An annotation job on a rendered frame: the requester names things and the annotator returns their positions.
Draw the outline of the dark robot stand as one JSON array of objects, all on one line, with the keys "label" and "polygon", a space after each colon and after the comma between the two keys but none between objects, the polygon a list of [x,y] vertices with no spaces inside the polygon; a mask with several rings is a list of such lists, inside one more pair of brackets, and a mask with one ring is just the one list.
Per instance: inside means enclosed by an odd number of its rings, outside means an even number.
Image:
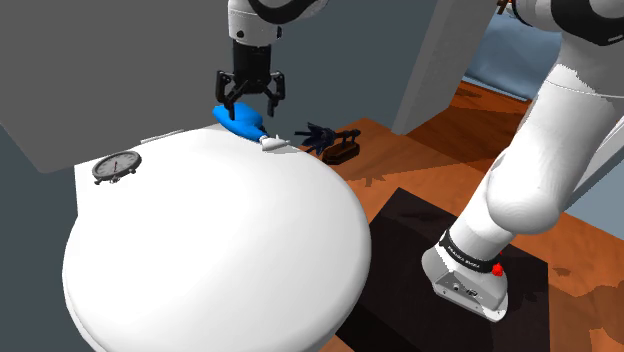
[{"label": "dark robot stand", "polygon": [[548,265],[523,250],[502,252],[509,310],[499,322],[434,292],[421,257],[454,219],[397,189],[371,221],[368,279],[337,332],[354,352],[550,352]]}]

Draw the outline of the blue bottle with white nozzle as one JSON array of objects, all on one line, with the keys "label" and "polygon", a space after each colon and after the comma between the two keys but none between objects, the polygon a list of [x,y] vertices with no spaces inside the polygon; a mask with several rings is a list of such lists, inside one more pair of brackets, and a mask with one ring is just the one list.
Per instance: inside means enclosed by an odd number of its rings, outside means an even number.
[{"label": "blue bottle with white nozzle", "polygon": [[212,114],[225,129],[244,139],[257,142],[263,151],[272,151],[290,144],[279,135],[270,136],[264,129],[263,117],[245,103],[234,104],[234,118],[224,105],[215,106]]}]

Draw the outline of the dark toilet brush with holder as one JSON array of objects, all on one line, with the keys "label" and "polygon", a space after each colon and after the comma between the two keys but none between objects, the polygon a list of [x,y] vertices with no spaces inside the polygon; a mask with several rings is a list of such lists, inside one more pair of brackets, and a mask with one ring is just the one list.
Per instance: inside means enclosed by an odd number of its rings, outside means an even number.
[{"label": "dark toilet brush with holder", "polygon": [[307,131],[296,131],[296,136],[305,136],[302,145],[307,153],[314,152],[327,165],[339,165],[360,153],[356,138],[361,135],[358,129],[335,131],[313,123],[307,123]]}]

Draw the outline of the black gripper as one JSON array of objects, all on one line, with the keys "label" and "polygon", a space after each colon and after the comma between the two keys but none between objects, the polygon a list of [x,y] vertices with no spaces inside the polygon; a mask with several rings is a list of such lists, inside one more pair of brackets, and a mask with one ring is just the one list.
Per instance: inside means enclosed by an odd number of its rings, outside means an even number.
[{"label": "black gripper", "polygon": [[[272,47],[249,46],[233,42],[233,73],[218,70],[216,73],[216,100],[228,111],[229,118],[235,119],[235,103],[248,93],[250,84],[256,94],[268,98],[267,114],[274,116],[275,108],[285,99],[285,76],[282,72],[270,72]],[[226,87],[234,82],[232,90]]]}]

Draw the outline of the grey round stopwatch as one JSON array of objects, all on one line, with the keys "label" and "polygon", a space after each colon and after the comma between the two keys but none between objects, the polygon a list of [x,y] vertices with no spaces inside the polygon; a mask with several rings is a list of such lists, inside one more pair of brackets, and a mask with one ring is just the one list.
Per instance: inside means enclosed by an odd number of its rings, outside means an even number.
[{"label": "grey round stopwatch", "polygon": [[135,174],[141,163],[140,154],[130,150],[104,157],[92,168],[94,184],[99,185],[104,181],[114,184],[128,174]]}]

